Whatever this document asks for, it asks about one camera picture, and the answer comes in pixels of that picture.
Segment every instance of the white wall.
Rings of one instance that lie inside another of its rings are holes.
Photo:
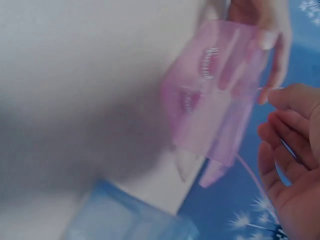
[[[0,239],[56,240],[99,176],[177,210],[158,87],[204,5],[0,0]]]

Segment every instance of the translucent blue container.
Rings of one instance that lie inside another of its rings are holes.
[[[196,240],[185,218],[171,216],[99,181],[71,222],[64,240]]]

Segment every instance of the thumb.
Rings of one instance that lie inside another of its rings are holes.
[[[255,0],[259,12],[257,40],[263,50],[271,50],[279,37],[275,0]]]

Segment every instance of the fingernail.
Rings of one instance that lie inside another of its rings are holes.
[[[271,31],[260,30],[257,38],[260,48],[267,51],[274,48],[278,39],[278,34]]]

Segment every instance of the clear plastic film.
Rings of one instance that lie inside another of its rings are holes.
[[[208,187],[233,165],[258,92],[264,52],[254,26],[208,20],[166,74],[162,100],[188,176],[193,158],[210,162],[200,179]]]

